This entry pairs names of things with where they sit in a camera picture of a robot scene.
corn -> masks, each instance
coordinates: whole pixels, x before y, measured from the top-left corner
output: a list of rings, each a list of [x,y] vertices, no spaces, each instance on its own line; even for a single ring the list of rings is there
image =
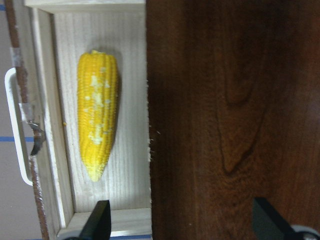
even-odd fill
[[[112,55],[93,50],[78,63],[78,132],[82,162],[97,182],[114,142],[118,72]]]

corn cob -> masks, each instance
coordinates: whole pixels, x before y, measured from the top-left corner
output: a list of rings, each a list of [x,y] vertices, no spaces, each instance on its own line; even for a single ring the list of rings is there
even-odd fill
[[[82,162],[97,182],[112,149],[118,96],[116,59],[93,50],[78,63],[78,132]]]

blue line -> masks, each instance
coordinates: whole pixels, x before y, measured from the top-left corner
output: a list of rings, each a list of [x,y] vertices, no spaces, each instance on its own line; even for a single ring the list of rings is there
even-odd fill
[[[112,236],[110,240],[151,239],[151,235]]]
[[[33,136],[26,136],[24,140],[27,143],[33,143],[34,137]],[[15,138],[13,136],[0,136],[0,142],[14,142]]]

gray surface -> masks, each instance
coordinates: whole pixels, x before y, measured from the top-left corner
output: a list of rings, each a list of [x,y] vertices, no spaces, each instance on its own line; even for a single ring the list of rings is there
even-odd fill
[[[7,24],[6,12],[0,11],[0,136],[12,137],[4,81],[12,67]],[[31,137],[31,133],[26,133],[26,137]],[[0,142],[0,240],[40,238],[33,188],[22,180],[15,143]]]

open drawer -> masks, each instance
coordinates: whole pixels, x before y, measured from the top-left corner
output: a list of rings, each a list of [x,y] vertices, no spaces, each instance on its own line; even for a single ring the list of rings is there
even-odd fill
[[[145,1],[14,0],[13,7],[28,76],[24,103],[46,137],[30,157],[43,238],[79,232],[97,201],[110,200],[111,236],[150,239]],[[98,182],[81,162],[77,123],[77,63],[91,50],[116,57],[121,82],[115,142]]]

